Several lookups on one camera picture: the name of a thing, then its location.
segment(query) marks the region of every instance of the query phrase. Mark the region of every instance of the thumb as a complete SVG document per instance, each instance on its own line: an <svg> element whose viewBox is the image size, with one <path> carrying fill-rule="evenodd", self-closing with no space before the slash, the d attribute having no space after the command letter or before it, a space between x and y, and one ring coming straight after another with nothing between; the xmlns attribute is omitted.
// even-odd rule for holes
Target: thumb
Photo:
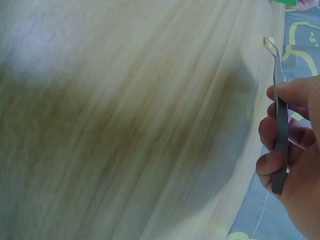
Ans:
<svg viewBox="0 0 320 240"><path fill-rule="evenodd" d="M280 83L275 90L279 98L294 107L308 107L308 101L316 85L320 83L320 76L297 78L290 82Z"/></svg>

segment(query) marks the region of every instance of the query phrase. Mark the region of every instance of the fingernail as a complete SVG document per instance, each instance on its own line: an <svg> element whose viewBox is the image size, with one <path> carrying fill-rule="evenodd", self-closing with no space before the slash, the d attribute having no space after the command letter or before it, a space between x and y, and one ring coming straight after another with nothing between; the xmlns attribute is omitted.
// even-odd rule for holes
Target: fingernail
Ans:
<svg viewBox="0 0 320 240"><path fill-rule="evenodd" d="M276 88L278 89L278 88L284 88L285 86L286 86L286 82L280 82L280 83L278 83L278 85L276 86Z"/></svg>

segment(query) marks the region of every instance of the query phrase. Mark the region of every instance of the wooden table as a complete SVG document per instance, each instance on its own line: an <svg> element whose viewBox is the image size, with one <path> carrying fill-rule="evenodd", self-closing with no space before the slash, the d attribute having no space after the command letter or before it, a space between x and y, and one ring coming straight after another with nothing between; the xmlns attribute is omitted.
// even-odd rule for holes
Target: wooden table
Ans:
<svg viewBox="0 0 320 240"><path fill-rule="evenodd" d="M225 239L261 151L268 0L2 0L0 238Z"/></svg>

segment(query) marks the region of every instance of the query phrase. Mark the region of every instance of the patterned cloth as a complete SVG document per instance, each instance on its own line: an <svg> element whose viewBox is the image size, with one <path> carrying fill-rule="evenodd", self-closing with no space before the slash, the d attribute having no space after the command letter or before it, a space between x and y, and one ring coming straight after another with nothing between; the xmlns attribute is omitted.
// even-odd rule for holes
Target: patterned cloth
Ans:
<svg viewBox="0 0 320 240"><path fill-rule="evenodd" d="M286 10L282 69L286 78L320 74L320 7L299 12ZM290 114L307 126L310 122ZM284 207L252 178L228 240L306 240L292 224Z"/></svg>

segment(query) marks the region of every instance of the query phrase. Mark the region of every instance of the yellow pattern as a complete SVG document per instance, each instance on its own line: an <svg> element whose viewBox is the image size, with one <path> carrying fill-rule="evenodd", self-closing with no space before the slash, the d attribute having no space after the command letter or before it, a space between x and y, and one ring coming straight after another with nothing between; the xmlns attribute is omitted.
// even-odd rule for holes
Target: yellow pattern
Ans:
<svg viewBox="0 0 320 240"><path fill-rule="evenodd" d="M311 74L313 76L316 76L318 75L318 70L312 57L304 51L294 50L291 47L293 45L296 45L296 30L298 26L309 26L311 28L316 28L320 30L319 26L310 24L309 22L306 22L306 21L298 21L293 23L289 29L289 45L285 46L285 55L282 56L282 61L287 60L290 55L298 56L302 58L306 62L306 64L309 66ZM319 45L316 43L316 38L314 37L313 32L310 33L309 41L313 43L315 47L319 47Z"/></svg>
<svg viewBox="0 0 320 240"><path fill-rule="evenodd" d="M228 235L227 240L257 240L249 238L249 236L244 232L234 232Z"/></svg>
<svg viewBox="0 0 320 240"><path fill-rule="evenodd" d="M294 118L297 121L301 121L302 119L304 119L303 116L301 116L299 113L296 113L296 112L292 113L291 117Z"/></svg>
<svg viewBox="0 0 320 240"><path fill-rule="evenodd" d="M285 46L285 55L282 56L282 61L287 60L290 55L294 55L302 58L306 62L306 64L309 66L312 75L313 76L318 75L316 64L308 53L304 51L294 50L291 48L291 45L287 45Z"/></svg>

